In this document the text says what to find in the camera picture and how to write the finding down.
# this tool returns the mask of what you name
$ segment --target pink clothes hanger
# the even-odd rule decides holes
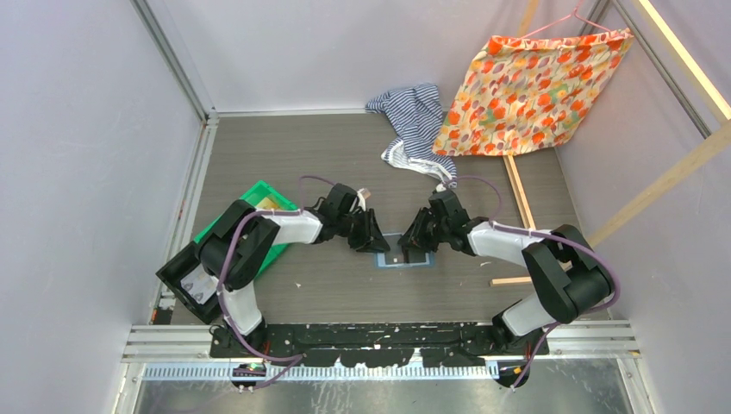
[[[558,19],[557,21],[555,21],[555,22],[553,22],[553,23],[551,23],[549,25],[543,26],[542,28],[539,28],[538,30],[535,30],[533,32],[530,32],[530,33],[522,36],[521,39],[525,39],[526,37],[530,37],[532,35],[535,35],[536,33],[542,32],[543,30],[546,30],[547,28],[550,28],[552,26],[555,26],[555,25],[563,22],[564,20],[571,19],[572,17],[576,17],[580,21],[582,21],[584,23],[589,23],[591,26],[594,26],[595,28],[600,28],[601,30],[604,30],[605,32],[611,32],[611,30],[609,30],[608,28],[605,28],[604,26],[599,26],[598,24],[596,24],[594,22],[590,22],[590,21],[584,19],[583,17],[581,17],[581,16],[579,16],[577,14],[578,13],[578,8],[581,7],[581,4],[583,4],[583,3],[584,3],[584,0],[579,0],[578,1],[578,4],[576,5],[576,7],[573,8],[573,12],[571,12],[570,15],[568,15],[566,17],[561,17],[560,19]]]

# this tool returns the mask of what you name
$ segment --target green plastic bin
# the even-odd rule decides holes
[[[290,200],[286,199],[283,195],[279,194],[277,190],[274,190],[271,185],[268,185],[264,181],[260,181],[253,185],[253,187],[244,193],[243,196],[239,197],[239,199],[246,201],[247,203],[251,204],[252,206],[256,207],[257,209],[264,209],[264,210],[296,210],[297,205],[292,203]],[[198,243],[203,239],[203,236],[208,233],[211,227],[213,227],[214,224],[218,221],[218,217],[216,220],[214,220],[207,228],[205,228],[204,231],[200,232],[196,238],[193,239],[194,242]],[[269,253],[266,254],[266,257],[264,258],[264,263],[262,263],[261,268],[259,269],[259,273],[257,273],[256,277],[258,278],[264,270],[271,265],[276,259],[277,256],[282,254],[284,250],[287,248],[287,244],[280,244],[277,246],[273,246],[269,249]]]

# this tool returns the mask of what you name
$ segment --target fabric bag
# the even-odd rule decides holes
[[[629,29],[565,39],[493,36],[434,141],[438,155],[518,155],[571,139],[632,45]]]

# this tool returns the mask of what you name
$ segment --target black mounting plate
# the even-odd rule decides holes
[[[266,326],[266,339],[259,351],[271,356],[304,354],[301,365],[345,367],[403,366],[419,349],[424,367],[474,367],[484,365],[485,355],[526,357],[542,332],[537,329],[505,349],[498,349],[489,336],[490,325],[464,323],[274,323]],[[251,356],[229,329],[211,330],[212,358]],[[538,354],[548,354],[544,342]]]

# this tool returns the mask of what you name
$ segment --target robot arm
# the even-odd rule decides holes
[[[381,253],[390,249],[378,228],[375,212],[364,210],[358,201],[354,189],[336,184],[326,198],[320,198],[314,207],[304,209],[301,214],[257,216],[246,224],[223,284],[222,298],[232,328],[249,336],[264,325],[253,280],[272,246],[317,244],[339,235],[346,237],[350,248],[358,252]],[[211,323],[221,313],[216,297],[201,304],[182,287],[181,281],[199,266],[208,275],[218,277],[236,227],[254,211],[246,201],[236,200],[198,242],[192,241],[157,272],[185,307],[204,323]]]
[[[550,323],[570,323],[614,291],[607,270],[588,254],[539,236],[550,233],[590,248],[572,226],[533,235],[485,217],[470,219],[451,190],[436,192],[429,204],[419,211],[399,245],[436,251],[447,242],[462,253],[496,257],[528,269],[536,292],[493,317],[490,335],[498,347]],[[564,270],[561,263],[571,267]]]

